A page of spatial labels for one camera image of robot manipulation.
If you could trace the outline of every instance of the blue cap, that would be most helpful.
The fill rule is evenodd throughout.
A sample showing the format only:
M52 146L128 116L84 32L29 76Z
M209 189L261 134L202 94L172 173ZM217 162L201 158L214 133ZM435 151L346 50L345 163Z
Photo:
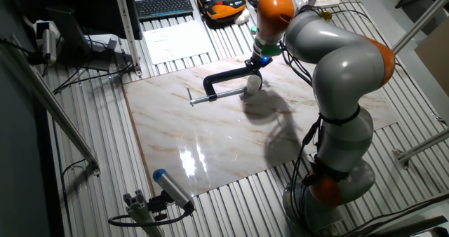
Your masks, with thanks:
M165 174L165 173L167 173L167 172L166 172L166 170L164 170L164 169L158 169L158 170L155 170L155 171L153 172L153 179L154 179L154 181L157 182L157 181L159 180L159 178L161 178L162 175Z

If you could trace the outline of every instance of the desk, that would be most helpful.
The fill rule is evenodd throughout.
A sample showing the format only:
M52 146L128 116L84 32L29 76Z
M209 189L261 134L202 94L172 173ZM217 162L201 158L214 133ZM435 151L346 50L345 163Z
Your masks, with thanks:
M166 169L195 196L297 158L302 138L318 118L312 88L282 55L261 69L254 96L231 96L190 106L208 75L244 66L251 53L123 85L149 176ZM313 74L315 66L304 63ZM217 93L242 88L247 77L214 85ZM397 122L379 92L362 97L375 130ZM306 153L316 151L309 144ZM155 194L161 188L152 182Z
M354 3L342 4L338 8L330 9L330 12L344 9L365 12L361 4ZM89 147L95 150L102 173L99 177L89 175L83 171L85 163L81 163L80 167L69 170L65 176L74 236L144 236L139 229L120 229L109 227L106 223L108 217L126 213L123 194L133 194L136 189L143 190L146 197L151 194L122 91L123 83L251 52L253 37L249 28L255 22L255 11L251 9L250 13L250 22L241 27L231 26L218 30L205 27L215 52L153 65L146 53L144 41L139 41L138 54L141 57L143 73L141 78L131 73L121 78L105 77L85 81L81 86L72 86L57 96ZM195 9L193 16L145 22L141 27L146 31L188 20L201 22L199 12ZM373 26L357 15L339 14L331 24L382 41ZM125 41L121 41L120 47L128 51ZM111 65L112 71L120 68L115 63ZM75 70L70 68L50 70L46 83L50 89L54 89L74 72ZM81 78L101 73L85 72ZM402 170L391 155L391 150L395 147L409 149L443 130L441 125L427 116L430 111L414 90L410 78L397 67L392 80L380 92L385 96L399 122L374 134L373 145L364 159L374 168L376 184L365 196L344 207L344 223L336 225L340 233L375 216L397 211L448 189L449 175L445 170L449 165L447 145L440 144L416 155L411 159L412 164L407 171ZM56 135L60 145L62 168L82 159L59 128L56 128ZM56 151L53 155L58 171ZM301 175L306 173L305 167L309 167L307 162L304 168L300 169ZM283 188L289 182L292 170L291 163L282 164L195 196L193 199L197 211L193 217L164 226L163 230L167 236L292 236L280 202ZM181 212L170 207L166 213L169 218L175 218ZM64 209L62 215L67 222ZM66 234L69 235L67 224L65 228Z

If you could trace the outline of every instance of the wire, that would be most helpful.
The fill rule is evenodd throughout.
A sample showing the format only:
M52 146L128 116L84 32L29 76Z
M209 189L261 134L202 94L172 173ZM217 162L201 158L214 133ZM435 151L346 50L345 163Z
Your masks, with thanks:
M45 68L43 69L43 72L42 72L42 78L45 77L45 74L47 73L47 69L48 69L49 65L50 65L50 63L47 62L47 64L45 65Z
M413 82L413 80L411 80L410 75L408 74L408 72L406 71L406 69L400 64L400 63L396 63L396 65L398 65L399 67L402 68L402 70L406 73L406 75L408 76L408 78L410 79L410 82L412 82L413 86L415 87L416 91L421 95L422 99L424 100L424 102L426 103L427 107L430 109L430 111L432 112L432 115L436 118L437 121L440 121L441 123L443 123L444 125L448 125L445 120L443 120L438 114L436 114L436 112L434 111L434 109L430 106L430 104L427 102L427 100L425 99L425 97L423 96L423 94L421 93L420 89L416 86L415 82Z
M122 227L144 227L144 226L163 226L166 224L172 224L175 222L180 221L181 219L184 219L186 216L190 215L193 211L191 211L190 213L188 212L184 212L184 214L182 214L181 216L177 217L176 219L168 219L168 220L164 220L162 222L148 222L148 223L125 223L125 222L117 222L117 219L127 219L127 218L131 218L130 215L119 215L119 216L115 216L112 217L110 219L108 219L107 221L113 225L113 226L122 226Z
M295 163L295 169L294 169L293 172L295 172L295 170L297 170L296 167L299 167L299 165L297 165L296 163ZM299 219L301 225L304 227L304 230L306 230L308 232L308 234L310 234L311 236L317 236L309 228L307 222L304 221L304 216L305 215L304 215L303 212L304 212L304 208L305 208L305 199L304 198L305 198L306 190L307 190L307 188L303 187L302 195L301 195L301 199L300 199L302 207L300 208L300 210L298 210L298 213L302 214L302 217L300 217L298 219ZM295 199L295 194L292 195L292 193L291 193L292 191L293 191L293 189L290 191L290 197L292 198L292 204L293 204L293 202L296 201L296 199ZM432 199L430 199L428 201L422 201L420 203L414 204L412 206L409 206L408 208L399 210L397 212L392 212L392 213L388 213L388 214L385 214L385 215L380 215L380 216L374 217L374 218L368 220L367 222L365 222L364 224L356 227L355 229L352 229L351 231L348 231L348 232L346 232L344 234L341 234L341 235L338 235L338 236L333 236L333 237L349 237L349 236L351 236L351 237L362 237L362 236L367 236L369 233L372 233L374 230L376 230L379 227L385 225L386 223L392 222L395 219L399 219L399 218L401 218L403 216L406 216L407 214L410 214L412 212L415 212L417 210L425 208L425 207L427 207L429 205L433 205L435 203L438 203L438 202L441 202L441 201L444 201L444 200L447 200L447 199L449 199L449 194L445 194L445 195L442 195L442 196L439 196L439 197L436 197L436 198L432 198ZM397 215L397 214L401 214L401 215L399 215L397 217L394 217L394 218L391 218L391 219L388 219L388 220L383 221L383 222L375 223L375 224L369 226L369 224L371 224L372 222L374 222L374 221L376 221L378 219L383 219L385 217L391 217L391 216L394 216L394 215Z
M363 5L362 1L359 1L359 0L345 0L345 1L341 1L341 2L339 3L339 5L345 4L345 3L360 3L360 4Z
M76 68L76 72L73 73L66 81L64 81L64 83L61 83L60 86L58 86L55 90L53 90L53 94L56 94L56 92L59 91L59 89L61 89L68 81L70 81L70 79L72 79L77 73L78 73L78 68Z
M297 156L296 162L294 163L294 168L293 168L293 173L292 173L292 183L291 183L291 187L290 187L290 197L291 197L291 201L292 201L292 207L293 207L293 214L295 215L295 217L300 220L300 217L297 215L297 212L300 212L299 208L298 208L298 204L296 201L296 181L297 181L297 177L299 175L299 168L300 168L300 161L301 161L301 157L302 157L302 152L304 151L304 145L301 145L301 149L300 149L300 153Z
M302 79L304 80L308 85L311 86L311 75L310 73L304 68L304 66L301 64L301 62L296 58L293 57L290 52L288 52L286 45L285 45L285 35L283 40L281 41L281 50L282 50L282 57L284 62ZM293 66L292 62L295 63L295 65L298 67L299 71Z
M103 45L103 48L107 48L106 43L103 43L100 41L92 41L92 40L86 40L86 41L90 41L90 43L97 43L97 44Z
M321 17L320 13L324 12L324 9L322 9L319 6L304 5L303 7L301 7L300 12L298 14L306 11L312 11Z
M61 173L62 164L61 164L61 154L60 154L59 143L58 143L58 134L56 133L55 119L52 118L51 120L53 122L53 134L55 136L56 153L58 154L58 165L59 165L59 169L60 169L60 175L62 177L62 173ZM64 178L61 178L61 186L62 186L62 197L64 198L65 212L67 213L67 220L69 222L70 236L73 236L72 223L70 221L70 213L69 213L69 203L67 202L67 192L65 191Z
M370 18L369 18L365 13L362 13L362 12L359 12L359 11L347 9L347 10L340 10L340 11L332 12L332 14L338 14L338 13L355 13L355 14L358 14L358 15L362 15L362 16L365 17L365 19L367 19L369 22L372 22L372 21L370 20Z
M66 173L66 172L67 172L73 165L78 164L78 163L81 163L81 162L83 162L83 161L85 161L85 160L86 160L86 159L84 158L83 160L74 162L74 163L70 164L69 166L67 166L67 168L65 168L65 170L62 171L61 177L64 177L64 174L65 174L65 173Z
M91 51L93 51L93 42L92 42L92 38L90 35L87 35L87 37L89 37L89 41L91 41Z
M132 62L130 62L130 64L127 65L126 67L124 67L123 69L120 69L120 70L118 70L118 71L116 71L116 72L112 72L112 73L108 73L108 74L104 74L104 75L99 75L99 76L93 76L93 77L90 77L90 78L87 78L87 79L81 79L81 80L73 81L73 82L71 82L71 83L66 84L66 82L68 82L68 80L70 80L74 75L77 74L77 72L75 72L75 74L72 75L69 79L67 79L61 86L59 86L58 88L56 88L56 89L53 91L53 94L56 95L56 94L60 93L61 91L63 91L63 90L64 90L65 88L67 88L68 86L70 86L70 85L72 85L72 84L75 84L75 83L81 83L81 82L84 82L84 81L87 81L87 80L98 79L98 78L104 77L104 76L112 76L112 75L115 75L115 74L119 74L119 73L125 71L126 69L128 69L129 67L131 67L131 65L133 65Z
M11 47L17 48L18 50L21 50L22 52L24 52L24 53L26 53L26 54L28 54L28 55L34 55L33 52L27 50L26 48L22 48L22 47L20 47L19 45L16 45L16 44L14 44L14 43L12 43L12 42L10 42L10 41L7 41L7 40L4 39L4 38L0 38L0 44L1 44L1 43L4 43L4 44L9 45L9 46L11 46Z

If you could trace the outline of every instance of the marble slab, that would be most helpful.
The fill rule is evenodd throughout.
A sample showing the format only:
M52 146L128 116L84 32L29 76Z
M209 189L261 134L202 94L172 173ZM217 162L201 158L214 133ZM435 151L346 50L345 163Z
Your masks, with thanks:
M318 118L318 107L311 87L282 57L261 70L264 82L257 95L189 104L187 88L193 98L203 97L204 77L243 67L249 56L123 85L149 176L165 168L197 195L297 158L300 141ZM215 91L245 84L246 78L234 79L215 85ZM360 105L371 113L375 129L397 122L378 92L362 97ZM312 145L306 147L308 153L315 151ZM160 194L161 188L153 187Z

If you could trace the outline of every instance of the paper sheet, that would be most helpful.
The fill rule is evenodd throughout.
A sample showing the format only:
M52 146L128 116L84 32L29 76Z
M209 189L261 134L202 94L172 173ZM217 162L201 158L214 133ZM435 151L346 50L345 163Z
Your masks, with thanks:
M213 50L204 28L197 21L143 33L153 65Z

